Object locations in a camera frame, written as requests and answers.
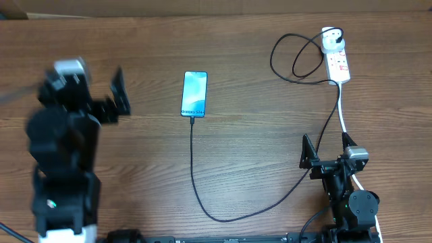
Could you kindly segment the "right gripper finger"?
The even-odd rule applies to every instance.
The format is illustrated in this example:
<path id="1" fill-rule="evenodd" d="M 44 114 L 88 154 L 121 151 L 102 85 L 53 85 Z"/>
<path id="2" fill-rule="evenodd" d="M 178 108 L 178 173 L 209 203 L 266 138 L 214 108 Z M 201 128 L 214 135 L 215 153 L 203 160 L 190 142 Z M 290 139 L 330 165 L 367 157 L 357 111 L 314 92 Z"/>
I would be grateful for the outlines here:
<path id="1" fill-rule="evenodd" d="M 357 144 L 351 139 L 347 132 L 342 132 L 343 156 L 353 159 L 356 154 Z"/>
<path id="2" fill-rule="evenodd" d="M 318 154 L 307 134 L 302 137 L 302 153 L 299 168 L 311 169 L 320 161 Z"/>

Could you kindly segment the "Galaxy smartphone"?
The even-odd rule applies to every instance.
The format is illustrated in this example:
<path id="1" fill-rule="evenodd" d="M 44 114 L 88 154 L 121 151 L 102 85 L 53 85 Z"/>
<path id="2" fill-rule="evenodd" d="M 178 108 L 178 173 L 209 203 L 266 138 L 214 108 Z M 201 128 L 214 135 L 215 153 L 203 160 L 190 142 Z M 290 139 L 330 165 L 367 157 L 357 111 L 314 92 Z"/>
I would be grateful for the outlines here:
<path id="1" fill-rule="evenodd" d="M 204 117 L 207 99 L 208 73 L 187 71 L 184 73 L 181 116 Z"/>

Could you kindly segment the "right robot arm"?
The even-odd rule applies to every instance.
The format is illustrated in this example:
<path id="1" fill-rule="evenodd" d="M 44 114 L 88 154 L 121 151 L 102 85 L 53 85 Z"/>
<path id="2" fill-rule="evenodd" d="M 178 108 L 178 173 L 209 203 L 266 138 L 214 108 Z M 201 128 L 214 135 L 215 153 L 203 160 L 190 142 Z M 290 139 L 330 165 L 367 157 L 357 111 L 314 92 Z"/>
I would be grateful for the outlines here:
<path id="1" fill-rule="evenodd" d="M 310 171 L 310 179 L 321 180 L 329 198 L 329 206 L 312 216 L 298 236 L 299 242 L 380 242 L 376 226 L 380 199 L 369 190 L 355 190 L 352 176 L 362 171 L 369 161 L 369 153 L 358 146 L 344 132 L 342 134 L 344 152 L 337 159 L 320 160 L 310 138 L 302 137 L 302 154 L 299 168 Z M 333 224 L 323 226 L 319 233 L 305 236 L 306 228 L 327 210 L 333 214 Z"/>

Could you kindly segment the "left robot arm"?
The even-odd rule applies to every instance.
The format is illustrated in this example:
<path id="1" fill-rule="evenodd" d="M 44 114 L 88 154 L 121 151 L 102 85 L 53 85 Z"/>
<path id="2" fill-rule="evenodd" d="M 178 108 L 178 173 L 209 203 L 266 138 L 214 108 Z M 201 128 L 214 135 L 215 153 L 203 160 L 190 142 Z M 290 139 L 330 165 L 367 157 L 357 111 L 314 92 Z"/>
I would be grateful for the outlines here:
<path id="1" fill-rule="evenodd" d="M 49 70 L 38 90 L 43 108 L 26 126 L 36 160 L 32 212 L 39 242 L 97 241 L 99 132 L 131 111 L 121 68 L 111 81 L 112 98 L 92 99 L 87 82 L 81 71 Z"/>

